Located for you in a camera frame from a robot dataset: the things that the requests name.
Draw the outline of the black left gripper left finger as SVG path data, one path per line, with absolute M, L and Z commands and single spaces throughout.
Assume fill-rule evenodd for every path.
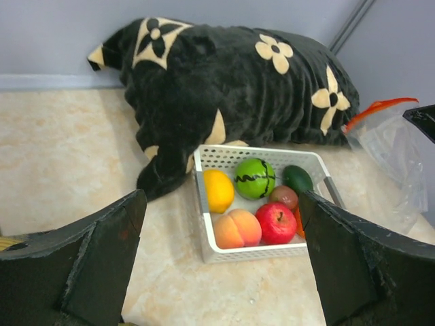
M 135 190 L 61 228 L 2 236 L 1 324 L 122 324 L 146 208 Z

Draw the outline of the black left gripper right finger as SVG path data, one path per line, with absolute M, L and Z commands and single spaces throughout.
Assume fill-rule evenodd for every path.
M 311 191 L 299 206 L 327 325 L 434 324 L 434 245 Z

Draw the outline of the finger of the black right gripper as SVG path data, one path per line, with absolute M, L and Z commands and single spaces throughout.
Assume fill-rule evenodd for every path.
M 403 113 L 403 118 L 414 125 L 432 143 L 435 138 L 435 105 L 408 109 Z

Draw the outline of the clear zip bag orange zipper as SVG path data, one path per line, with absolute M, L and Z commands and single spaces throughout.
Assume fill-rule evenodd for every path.
M 418 107 L 411 97 L 375 101 L 341 127 L 363 167 L 364 218 L 400 234 L 408 234 L 428 209 L 416 129 L 404 117 Z

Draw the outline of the red apple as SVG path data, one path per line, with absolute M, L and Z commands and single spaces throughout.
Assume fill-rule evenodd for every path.
M 296 235 L 297 222 L 291 210 L 280 202 L 263 204 L 255 213 L 266 245 L 284 245 Z

